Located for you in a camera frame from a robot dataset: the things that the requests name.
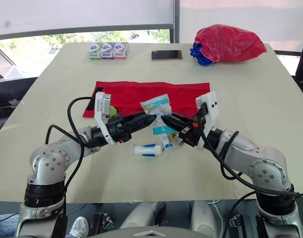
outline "red cloth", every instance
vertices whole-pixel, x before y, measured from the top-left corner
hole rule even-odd
[[[111,106],[114,106],[124,117],[142,111],[140,102],[168,94],[172,111],[190,118],[197,112],[196,97],[209,92],[210,84],[97,82],[93,95],[99,88],[111,94]],[[89,102],[83,117],[94,117],[94,100]]]
[[[254,32],[219,24],[198,31],[195,43],[203,45],[200,52],[213,63],[250,60],[267,51]]]

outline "white tube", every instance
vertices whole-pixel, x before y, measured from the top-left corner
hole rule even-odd
[[[134,155],[159,156],[161,155],[161,145],[134,146]]]

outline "red plastic bag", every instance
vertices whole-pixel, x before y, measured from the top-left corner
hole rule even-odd
[[[250,60],[267,51],[254,32],[219,24],[198,31],[195,43],[201,43],[200,52],[213,63]]]

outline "blue glove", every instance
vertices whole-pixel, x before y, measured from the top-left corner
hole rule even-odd
[[[193,48],[190,49],[190,51],[191,51],[190,55],[193,56],[193,58],[197,58],[198,63],[201,64],[201,65],[210,65],[210,64],[212,64],[212,61],[209,60],[207,57],[205,57],[200,52],[201,48],[202,48],[201,44],[196,45],[196,43],[193,43]]]

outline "white table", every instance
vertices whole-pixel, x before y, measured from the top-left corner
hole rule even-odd
[[[296,191],[303,192],[303,94],[269,45],[268,52],[256,59],[208,67],[189,56],[191,44],[132,44],[127,60],[96,63],[88,59],[89,45],[66,44],[0,131],[0,200],[23,199],[26,177],[31,173],[30,155],[44,143],[47,127],[55,123],[71,131],[68,104],[76,97],[90,96],[99,80],[210,82],[219,101],[216,126],[239,130],[259,145],[281,150]],[[181,49],[183,60],[151,61],[151,50],[170,49]],[[79,102],[73,108],[77,127],[96,124],[94,119],[82,118],[87,103]],[[105,146],[84,159],[69,186],[67,201],[232,199],[247,193],[239,182],[223,178],[208,151],[184,145],[161,157],[132,156],[133,143],[159,143],[158,136],[151,135],[151,127],[146,130],[148,133],[134,133],[127,143]],[[54,130],[50,140],[60,137]],[[75,165],[68,169],[68,176]]]

